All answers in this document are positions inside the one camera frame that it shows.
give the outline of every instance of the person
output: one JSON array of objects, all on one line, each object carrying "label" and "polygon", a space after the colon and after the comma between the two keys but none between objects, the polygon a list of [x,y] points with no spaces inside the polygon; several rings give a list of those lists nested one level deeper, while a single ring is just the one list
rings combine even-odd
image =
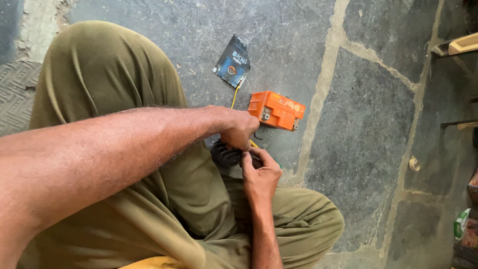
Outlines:
[{"label": "person", "polygon": [[[144,36],[67,27],[45,56],[31,130],[0,138],[1,267],[311,268],[342,215],[318,192],[277,186],[281,169],[249,143],[258,126],[244,111],[187,108]],[[201,141],[218,133],[244,152],[242,179],[221,176]]]}]

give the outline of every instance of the yellow cloth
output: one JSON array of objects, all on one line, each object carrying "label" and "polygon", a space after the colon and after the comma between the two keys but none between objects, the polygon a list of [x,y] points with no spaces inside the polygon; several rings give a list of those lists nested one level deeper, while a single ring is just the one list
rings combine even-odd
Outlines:
[{"label": "yellow cloth", "polygon": [[140,260],[121,269],[187,269],[187,267],[176,259],[160,256]]}]

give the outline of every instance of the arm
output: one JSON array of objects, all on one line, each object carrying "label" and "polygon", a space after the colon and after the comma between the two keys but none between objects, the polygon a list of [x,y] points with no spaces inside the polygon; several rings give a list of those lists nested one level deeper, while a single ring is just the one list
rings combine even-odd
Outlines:
[{"label": "arm", "polygon": [[221,133],[248,150],[247,112],[139,108],[0,138],[0,267],[40,231],[147,176],[194,141]]},{"label": "arm", "polygon": [[260,148],[250,152],[259,157],[263,167],[255,169],[249,152],[242,155],[242,176],[252,213],[252,268],[283,268],[272,218],[272,198],[282,170],[277,162]]}]

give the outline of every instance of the knee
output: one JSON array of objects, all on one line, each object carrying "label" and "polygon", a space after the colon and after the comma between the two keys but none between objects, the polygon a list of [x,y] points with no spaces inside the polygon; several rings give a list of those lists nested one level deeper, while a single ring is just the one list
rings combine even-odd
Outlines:
[{"label": "knee", "polygon": [[325,195],[310,191],[310,195],[313,197],[315,203],[315,213],[320,223],[321,229],[327,229],[331,238],[338,238],[342,235],[345,227],[344,217],[335,204],[328,199]]},{"label": "knee", "polygon": [[58,34],[50,45],[49,52],[56,56],[85,55],[91,57],[91,60],[113,56],[122,43],[120,28],[123,27],[101,21],[74,23]]}]

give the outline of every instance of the small round object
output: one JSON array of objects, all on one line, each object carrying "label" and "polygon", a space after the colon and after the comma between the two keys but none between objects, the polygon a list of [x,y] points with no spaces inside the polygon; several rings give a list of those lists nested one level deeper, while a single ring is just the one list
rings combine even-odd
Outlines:
[{"label": "small round object", "polygon": [[415,156],[412,156],[410,161],[408,161],[408,167],[410,168],[410,170],[415,172],[418,172],[420,168],[422,168],[420,162],[417,160],[417,158],[415,158]]},{"label": "small round object", "polygon": [[228,149],[226,144],[217,140],[211,148],[212,159],[224,167],[234,167],[239,164],[242,151],[238,148]]}]

